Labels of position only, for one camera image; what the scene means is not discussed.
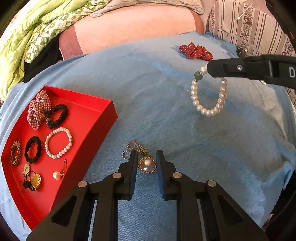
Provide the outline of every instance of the metal screw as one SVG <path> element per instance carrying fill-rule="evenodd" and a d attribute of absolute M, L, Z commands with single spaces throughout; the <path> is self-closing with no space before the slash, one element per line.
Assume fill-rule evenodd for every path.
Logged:
<path fill-rule="evenodd" d="M 240 64 L 237 66 L 237 70 L 242 71 L 242 66 Z"/>
<path fill-rule="evenodd" d="M 86 185 L 87 185 L 87 182 L 86 181 L 81 181 L 81 182 L 78 183 L 78 186 L 80 188 L 84 188 L 84 187 L 86 187 Z"/>
<path fill-rule="evenodd" d="M 217 183 L 214 181 L 214 180 L 209 180 L 207 182 L 207 184 L 210 186 L 210 187 L 215 187 L 217 185 Z"/>
<path fill-rule="evenodd" d="M 179 173 L 179 172 L 174 172 L 174 173 L 173 173 L 173 177 L 174 177 L 174 178 L 180 178 L 180 177 L 182 177 L 182 174 Z"/>
<path fill-rule="evenodd" d="M 120 178 L 121 177 L 121 173 L 120 172 L 113 173 L 112 177 L 113 178 Z"/>

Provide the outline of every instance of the light blue towel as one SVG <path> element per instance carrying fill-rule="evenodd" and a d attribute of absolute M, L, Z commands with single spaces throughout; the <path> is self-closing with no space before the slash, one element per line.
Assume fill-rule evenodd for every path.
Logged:
<path fill-rule="evenodd" d="M 193 180 L 216 180 L 262 225 L 295 169 L 295 110 L 283 87 L 229 78 L 223 111 L 213 118 L 202 116 L 192 105 L 190 87 L 194 72 L 206 62 L 189 60 L 178 50 L 190 42 L 205 46 L 215 59 L 236 55 L 235 46 L 192 32 L 111 47 L 46 69 L 4 106 L 0 153 L 19 115 L 44 85 L 112 99 L 118 119 L 85 180 L 97 182 L 116 172 L 126 144 L 138 139 L 154 158 L 163 149 L 166 160 Z M 209 75 L 200 82 L 205 108 L 215 106 L 219 86 L 220 80 Z M 25 240 L 30 230 L 2 168 L 0 182 L 0 211 Z M 120 241 L 176 239 L 176 202 L 162 200 L 156 173 L 138 171 L 133 199 L 119 202 L 118 233 Z"/>

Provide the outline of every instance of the black cord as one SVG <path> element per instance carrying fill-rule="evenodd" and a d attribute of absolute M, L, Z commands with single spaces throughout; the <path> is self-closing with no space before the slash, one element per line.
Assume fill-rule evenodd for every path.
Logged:
<path fill-rule="evenodd" d="M 30 181 L 28 181 L 28 177 L 29 177 L 29 174 L 33 172 L 34 174 L 36 174 L 34 171 L 29 171 L 27 174 L 26 174 L 26 180 L 24 179 L 23 181 L 20 181 L 24 187 L 24 189 L 22 190 L 22 194 L 23 195 L 26 195 L 26 189 L 30 189 L 31 191 L 36 191 L 36 188 L 34 188 L 32 186 L 32 183 Z"/>
<path fill-rule="evenodd" d="M 60 117 L 56 121 L 51 120 L 51 116 L 53 112 L 57 112 L 58 110 L 62 110 Z M 60 124 L 62 124 L 67 117 L 68 109 L 64 104 L 58 104 L 53 107 L 50 111 L 46 113 L 46 124 L 49 129 L 57 128 Z"/>
<path fill-rule="evenodd" d="M 34 142 L 37 144 L 37 153 L 36 153 L 35 157 L 30 158 L 29 155 L 28 155 L 28 151 L 29 151 L 29 148 L 32 146 L 32 144 Z M 31 163 L 31 164 L 38 161 L 38 159 L 41 156 L 41 151 L 42 151 L 42 146 L 41 146 L 41 140 L 39 139 L 39 137 L 36 137 L 36 136 L 31 137 L 29 139 L 29 141 L 27 142 L 26 148 L 25 148 L 25 154 L 24 155 L 25 155 L 26 161 Z"/>

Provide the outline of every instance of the gold chain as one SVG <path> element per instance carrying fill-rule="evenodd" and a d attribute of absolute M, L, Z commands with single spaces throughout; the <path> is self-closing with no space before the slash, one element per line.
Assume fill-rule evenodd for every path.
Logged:
<path fill-rule="evenodd" d="M 126 150 L 122 153 L 122 158 L 125 160 L 128 160 L 129 158 L 125 156 L 126 153 L 131 152 L 132 150 L 136 150 L 138 154 L 147 156 L 149 158 L 152 158 L 151 154 L 148 152 L 146 147 L 143 145 L 142 142 L 134 140 L 130 141 L 126 145 Z"/>

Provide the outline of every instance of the pearl bracelet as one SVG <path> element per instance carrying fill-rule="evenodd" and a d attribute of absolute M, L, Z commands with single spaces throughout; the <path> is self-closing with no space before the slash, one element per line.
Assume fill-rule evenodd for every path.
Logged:
<path fill-rule="evenodd" d="M 195 72 L 191 86 L 191 99 L 193 100 L 193 105 L 196 106 L 196 109 L 200 111 L 202 115 L 212 117 L 216 114 L 219 114 L 224 107 L 225 99 L 227 98 L 227 80 L 225 78 L 221 78 L 221 87 L 218 103 L 213 109 L 207 110 L 203 108 L 203 106 L 198 101 L 197 97 L 198 81 L 203 79 L 204 74 L 207 74 L 207 66 L 201 67 L 200 71 Z"/>
<path fill-rule="evenodd" d="M 50 151 L 49 151 L 49 148 L 48 148 L 48 141 L 49 141 L 49 139 L 50 139 L 54 134 L 56 134 L 56 133 L 58 133 L 58 132 L 60 132 L 60 131 L 64 131 L 64 132 L 67 133 L 68 138 L 69 138 L 69 143 L 68 143 L 68 145 L 67 145 L 63 150 L 61 150 L 58 154 L 53 155 L 53 154 L 51 154 Z M 60 127 L 60 128 L 58 128 L 58 129 L 55 129 L 55 130 L 54 130 L 52 133 L 50 133 L 50 134 L 46 137 L 46 139 L 45 139 L 45 150 L 46 150 L 46 152 L 47 152 L 47 155 L 48 155 L 49 157 L 53 158 L 53 159 L 60 158 L 62 155 L 64 155 L 64 154 L 70 149 L 70 147 L 72 146 L 72 142 L 73 142 L 73 137 L 72 137 L 72 135 L 71 135 L 71 133 L 70 133 L 70 131 L 69 131 L 68 129 L 66 129 L 66 128 L 64 128 L 64 127 Z"/>

